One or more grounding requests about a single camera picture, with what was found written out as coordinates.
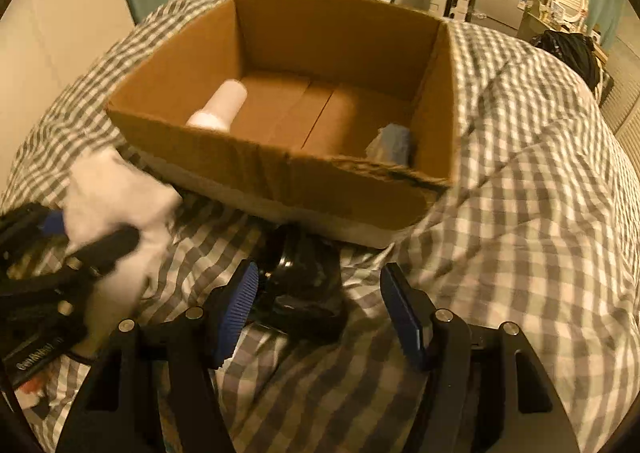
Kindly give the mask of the hand in orange glove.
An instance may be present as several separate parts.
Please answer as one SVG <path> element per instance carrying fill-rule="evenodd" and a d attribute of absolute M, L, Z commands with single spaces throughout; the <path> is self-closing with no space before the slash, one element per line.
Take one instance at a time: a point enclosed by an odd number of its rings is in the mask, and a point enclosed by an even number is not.
<path fill-rule="evenodd" d="M 25 383 L 21 385 L 20 390 L 21 392 L 26 393 L 26 395 L 30 395 L 31 393 L 40 393 L 43 391 L 44 386 L 47 385 L 49 377 L 49 368 L 45 367 L 33 377 L 30 377 L 28 381 L 25 381 Z"/>

